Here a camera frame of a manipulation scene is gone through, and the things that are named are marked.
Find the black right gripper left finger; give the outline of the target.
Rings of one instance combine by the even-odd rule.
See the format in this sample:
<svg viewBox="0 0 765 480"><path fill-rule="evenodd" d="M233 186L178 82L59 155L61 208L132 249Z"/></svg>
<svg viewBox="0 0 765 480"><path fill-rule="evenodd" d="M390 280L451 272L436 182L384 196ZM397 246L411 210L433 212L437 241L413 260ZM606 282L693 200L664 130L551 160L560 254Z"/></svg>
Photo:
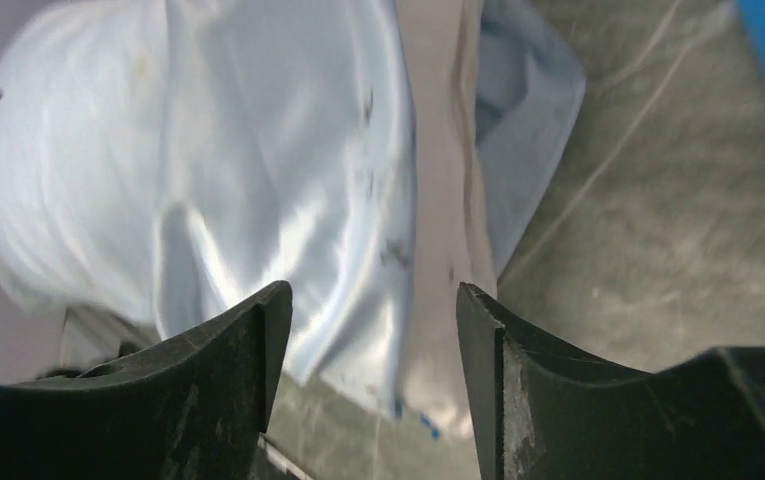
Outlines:
<svg viewBox="0 0 765 480"><path fill-rule="evenodd" d="M265 439L292 290L76 378L0 385L0 479L282 479Z"/></svg>

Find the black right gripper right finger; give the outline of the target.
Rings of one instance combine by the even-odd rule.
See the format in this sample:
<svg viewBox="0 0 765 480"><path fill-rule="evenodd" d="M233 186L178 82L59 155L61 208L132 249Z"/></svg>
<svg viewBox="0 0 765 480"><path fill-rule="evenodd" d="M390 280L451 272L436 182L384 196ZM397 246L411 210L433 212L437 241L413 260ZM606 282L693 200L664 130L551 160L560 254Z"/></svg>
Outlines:
<svg viewBox="0 0 765 480"><path fill-rule="evenodd" d="M647 373L472 284L456 315L483 478L765 479L765 347L715 347Z"/></svg>

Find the light blue pillowcase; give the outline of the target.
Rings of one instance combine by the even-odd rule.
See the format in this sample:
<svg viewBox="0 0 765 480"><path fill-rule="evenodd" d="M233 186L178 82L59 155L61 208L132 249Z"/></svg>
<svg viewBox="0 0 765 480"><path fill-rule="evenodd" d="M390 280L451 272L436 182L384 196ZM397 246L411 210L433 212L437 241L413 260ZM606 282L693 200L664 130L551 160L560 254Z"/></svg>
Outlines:
<svg viewBox="0 0 765 480"><path fill-rule="evenodd" d="M169 338L285 280L285 372L385 416L408 407L417 140L397 2L36 11L0 56L3 289L32 316L92 305ZM476 151L498 279L586 78L529 3L480 2Z"/></svg>

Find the white pillow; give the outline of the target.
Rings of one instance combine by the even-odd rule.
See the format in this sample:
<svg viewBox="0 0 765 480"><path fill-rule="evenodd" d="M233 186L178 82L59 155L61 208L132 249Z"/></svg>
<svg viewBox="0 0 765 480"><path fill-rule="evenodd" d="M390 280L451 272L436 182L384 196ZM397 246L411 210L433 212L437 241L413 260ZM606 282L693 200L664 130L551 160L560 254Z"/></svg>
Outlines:
<svg viewBox="0 0 765 480"><path fill-rule="evenodd" d="M401 393L443 435L473 435L456 325L462 282L495 292L475 91L483 4L396 4L416 109L417 216L414 300L401 362Z"/></svg>

